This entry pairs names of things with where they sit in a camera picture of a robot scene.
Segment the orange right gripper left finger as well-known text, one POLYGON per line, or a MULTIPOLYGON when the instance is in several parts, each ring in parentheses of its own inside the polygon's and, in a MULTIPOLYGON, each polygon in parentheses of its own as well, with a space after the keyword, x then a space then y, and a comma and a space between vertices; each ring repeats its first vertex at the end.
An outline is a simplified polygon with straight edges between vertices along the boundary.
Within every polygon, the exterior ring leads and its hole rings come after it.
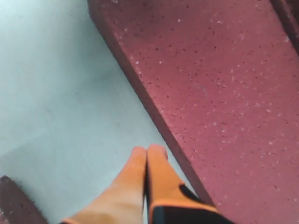
POLYGON ((88 206, 63 224, 142 224, 146 149, 134 147, 112 183, 88 206))

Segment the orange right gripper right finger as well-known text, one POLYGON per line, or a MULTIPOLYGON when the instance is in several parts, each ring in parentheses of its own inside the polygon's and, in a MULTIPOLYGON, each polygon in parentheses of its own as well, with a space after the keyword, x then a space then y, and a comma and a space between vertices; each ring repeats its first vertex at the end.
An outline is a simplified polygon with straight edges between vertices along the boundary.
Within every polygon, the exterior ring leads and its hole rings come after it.
POLYGON ((147 149, 149 224, 223 224, 213 206, 200 201, 168 162, 166 149, 152 144, 147 149))

